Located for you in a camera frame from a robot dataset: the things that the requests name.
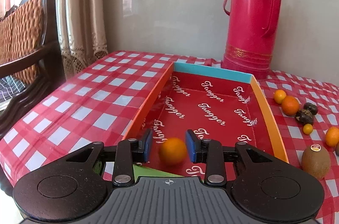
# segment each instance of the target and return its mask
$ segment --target gray ribbed grip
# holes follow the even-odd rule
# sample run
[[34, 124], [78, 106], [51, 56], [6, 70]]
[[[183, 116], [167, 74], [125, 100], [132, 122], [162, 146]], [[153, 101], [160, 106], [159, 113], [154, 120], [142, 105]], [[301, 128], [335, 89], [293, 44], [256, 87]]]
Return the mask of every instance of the gray ribbed grip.
[[[33, 224], [25, 220], [22, 224]], [[74, 224], [259, 224], [234, 206], [222, 189], [198, 177], [141, 177], [115, 189], [107, 202]], [[309, 220], [305, 224], [317, 223]]]

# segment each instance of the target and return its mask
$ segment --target wooden chair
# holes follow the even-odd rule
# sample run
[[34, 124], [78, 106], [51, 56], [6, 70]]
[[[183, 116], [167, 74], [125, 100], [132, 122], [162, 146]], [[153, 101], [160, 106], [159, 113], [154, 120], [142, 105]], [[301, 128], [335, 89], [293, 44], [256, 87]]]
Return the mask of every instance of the wooden chair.
[[[55, 0], [23, 0], [0, 22], [0, 78], [14, 75], [28, 87], [0, 115], [0, 139], [41, 100], [65, 82]], [[0, 187], [13, 188], [0, 167]]]

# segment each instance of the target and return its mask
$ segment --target plaid cloth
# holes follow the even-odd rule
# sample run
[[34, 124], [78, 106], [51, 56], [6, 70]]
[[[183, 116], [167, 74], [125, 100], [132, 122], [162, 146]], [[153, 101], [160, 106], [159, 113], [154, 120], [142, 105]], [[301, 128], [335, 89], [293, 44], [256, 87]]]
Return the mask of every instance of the plaid cloth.
[[0, 103], [12, 99], [13, 96], [19, 94], [25, 88], [26, 85], [12, 75], [0, 78]]
[[[0, 164], [10, 182], [92, 141], [114, 145], [122, 139], [138, 107], [148, 96], [170, 62], [220, 67], [220, 61], [167, 54], [118, 51], [87, 67], [62, 85], [24, 116], [0, 141]], [[324, 144], [327, 129], [338, 126], [338, 88], [330, 83], [273, 71], [260, 82], [282, 136], [290, 164], [300, 167], [306, 146], [313, 143], [328, 149], [332, 167], [320, 182], [325, 200], [317, 219], [339, 223], [339, 157]], [[314, 131], [302, 133], [293, 117], [284, 115], [273, 99], [284, 89], [300, 104], [318, 106]], [[108, 163], [104, 179], [110, 179]]]

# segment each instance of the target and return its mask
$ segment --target orange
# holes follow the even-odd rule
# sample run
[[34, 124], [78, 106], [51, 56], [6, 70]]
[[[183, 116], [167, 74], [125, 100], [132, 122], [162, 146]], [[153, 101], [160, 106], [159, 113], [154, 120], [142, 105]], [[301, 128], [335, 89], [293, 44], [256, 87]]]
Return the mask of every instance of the orange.
[[178, 138], [169, 138], [159, 148], [160, 161], [167, 166], [174, 166], [187, 156], [185, 143]]
[[281, 109], [287, 116], [293, 116], [299, 111], [299, 102], [295, 97], [286, 96], [282, 100]]
[[281, 104], [285, 97], [286, 92], [284, 90], [277, 90], [276, 92], [274, 92], [274, 100], [277, 104]]
[[330, 127], [326, 132], [325, 142], [329, 147], [335, 147], [339, 142], [339, 128]]
[[306, 135], [310, 135], [313, 131], [313, 126], [311, 124], [306, 124], [302, 128], [302, 132], [305, 133]]

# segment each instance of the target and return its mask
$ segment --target red thermos flask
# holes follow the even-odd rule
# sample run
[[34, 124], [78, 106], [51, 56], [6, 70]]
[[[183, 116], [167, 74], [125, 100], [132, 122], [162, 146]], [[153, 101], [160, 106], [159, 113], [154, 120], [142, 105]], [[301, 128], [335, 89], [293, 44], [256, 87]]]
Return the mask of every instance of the red thermos flask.
[[231, 0], [221, 67], [265, 79], [270, 70], [281, 0]]

